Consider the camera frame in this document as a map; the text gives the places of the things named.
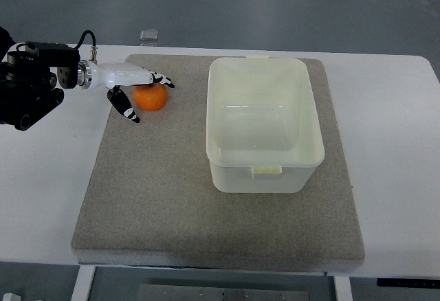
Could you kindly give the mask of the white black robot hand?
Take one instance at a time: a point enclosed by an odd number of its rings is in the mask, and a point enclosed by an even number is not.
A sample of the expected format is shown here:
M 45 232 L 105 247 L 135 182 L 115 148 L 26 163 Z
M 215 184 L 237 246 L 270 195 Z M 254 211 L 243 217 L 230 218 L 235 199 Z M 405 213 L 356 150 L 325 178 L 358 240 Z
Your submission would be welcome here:
M 76 85 L 84 90 L 104 86 L 108 89 L 107 98 L 113 108 L 127 119 L 139 123 L 140 119 L 133 110 L 127 95 L 121 86 L 166 85 L 174 88 L 171 79 L 155 71 L 131 63 L 95 64 L 90 60 L 81 60 L 78 65 Z

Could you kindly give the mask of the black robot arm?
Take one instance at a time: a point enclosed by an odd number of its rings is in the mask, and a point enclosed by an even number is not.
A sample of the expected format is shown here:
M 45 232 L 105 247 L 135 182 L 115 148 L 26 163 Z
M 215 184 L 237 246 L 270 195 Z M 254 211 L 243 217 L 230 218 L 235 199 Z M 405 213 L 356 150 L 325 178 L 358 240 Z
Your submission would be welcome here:
M 1 28 L 1 123 L 26 131 L 77 85 L 79 45 L 15 43 Z

